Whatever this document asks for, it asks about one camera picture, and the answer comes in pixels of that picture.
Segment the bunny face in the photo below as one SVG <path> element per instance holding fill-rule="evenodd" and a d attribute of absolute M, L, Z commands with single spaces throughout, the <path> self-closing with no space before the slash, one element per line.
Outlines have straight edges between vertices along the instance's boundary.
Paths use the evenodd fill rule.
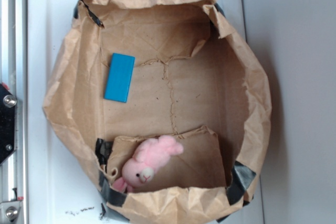
<path fill-rule="evenodd" d="M 122 177 L 127 184 L 140 187 L 153 179 L 154 170 L 145 163 L 139 163 L 131 158 L 122 168 Z"/>

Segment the brown paper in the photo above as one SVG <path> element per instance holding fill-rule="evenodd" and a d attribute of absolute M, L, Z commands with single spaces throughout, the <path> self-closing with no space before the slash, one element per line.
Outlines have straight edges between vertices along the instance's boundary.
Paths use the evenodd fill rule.
<path fill-rule="evenodd" d="M 168 165 L 155 174 L 152 181 L 135 192 L 157 191 L 179 186 L 181 188 L 225 187 L 225 174 L 218 137 L 202 126 L 199 129 L 174 136 L 184 147 L 181 155 L 171 157 Z M 107 174 L 114 174 L 110 183 L 121 176 L 121 169 L 139 144 L 148 137 L 115 138 L 112 154 L 107 164 Z"/>
<path fill-rule="evenodd" d="M 78 3 L 79 17 L 59 52 L 44 110 L 98 189 L 102 170 L 94 153 L 97 138 L 117 143 L 122 139 L 118 136 L 136 141 L 143 139 L 138 136 L 181 136 L 202 125 L 218 136 L 227 186 L 235 160 L 260 174 L 270 131 L 268 79 L 214 4 L 215 0 Z M 114 52 L 135 57 L 127 103 L 103 99 Z M 213 146 L 212 138 L 207 139 L 207 148 Z M 136 148 L 133 144 L 129 150 L 113 149 L 109 162 L 116 156 L 122 161 L 107 164 L 110 182 L 119 176 L 112 175 L 113 167 L 120 170 Z M 188 144 L 189 151 L 196 152 L 197 145 Z M 252 200 L 257 180 L 258 176 L 244 200 Z M 135 223 L 206 223 L 243 206 L 243 199 L 229 205 L 225 182 L 203 184 L 205 180 L 202 188 L 172 181 L 167 186 L 175 187 L 128 194 L 122 208 L 110 207 Z"/>

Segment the plush toy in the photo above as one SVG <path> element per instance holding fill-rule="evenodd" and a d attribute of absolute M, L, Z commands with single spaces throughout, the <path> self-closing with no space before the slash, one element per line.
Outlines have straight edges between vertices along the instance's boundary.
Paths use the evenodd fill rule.
<path fill-rule="evenodd" d="M 183 145 L 172 136 L 149 138 L 139 145 L 132 158 L 125 163 L 121 171 L 122 177 L 112 184 L 112 188 L 122 193 L 127 189 L 127 192 L 131 193 L 134 187 L 143 186 L 151 181 L 171 156 L 182 153 Z"/>

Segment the metal frame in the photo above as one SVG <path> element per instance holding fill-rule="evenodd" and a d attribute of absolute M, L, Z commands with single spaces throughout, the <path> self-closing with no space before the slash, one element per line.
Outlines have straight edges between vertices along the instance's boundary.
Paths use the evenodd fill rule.
<path fill-rule="evenodd" d="M 0 82 L 7 84 L 17 99 L 16 151 L 0 166 L 0 222 L 27 223 L 27 0 L 1 0 L 0 8 Z M 6 217 L 10 206 L 18 209 L 12 222 Z"/>

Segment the white surface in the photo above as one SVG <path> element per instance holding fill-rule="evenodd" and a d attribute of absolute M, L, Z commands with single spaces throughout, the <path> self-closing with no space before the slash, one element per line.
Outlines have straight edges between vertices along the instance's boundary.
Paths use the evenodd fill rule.
<path fill-rule="evenodd" d="M 70 29 L 77 0 L 28 1 L 29 223 L 100 223 L 101 198 L 76 159 L 56 138 L 41 109 L 58 49 Z M 241 0 L 218 0 L 244 35 Z M 81 209 L 94 207 L 91 210 Z M 260 191 L 225 223 L 263 223 Z M 104 223 L 118 223 L 103 220 Z"/>
<path fill-rule="evenodd" d="M 336 223 L 336 0 L 243 0 L 274 111 L 265 224 Z"/>

